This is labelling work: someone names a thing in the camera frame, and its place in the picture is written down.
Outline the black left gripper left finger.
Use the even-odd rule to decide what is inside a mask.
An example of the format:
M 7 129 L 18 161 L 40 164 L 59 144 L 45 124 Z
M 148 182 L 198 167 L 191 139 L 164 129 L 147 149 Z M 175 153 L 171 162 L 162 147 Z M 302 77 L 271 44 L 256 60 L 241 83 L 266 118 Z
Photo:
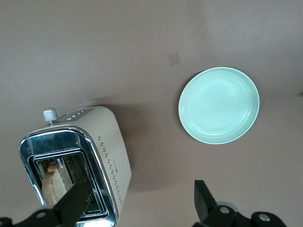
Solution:
M 87 206 L 84 182 L 77 182 L 52 207 L 35 211 L 27 219 L 12 223 L 12 219 L 0 219 L 2 227 L 74 227 Z

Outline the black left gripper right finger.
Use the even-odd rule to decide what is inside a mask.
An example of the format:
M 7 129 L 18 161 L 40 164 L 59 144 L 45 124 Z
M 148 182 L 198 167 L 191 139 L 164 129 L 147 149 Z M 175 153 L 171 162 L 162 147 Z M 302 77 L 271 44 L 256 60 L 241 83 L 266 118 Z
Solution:
M 258 211 L 250 218 L 227 204 L 219 205 L 203 180 L 195 180 L 194 203 L 199 217 L 195 227 L 285 227 L 276 215 Z

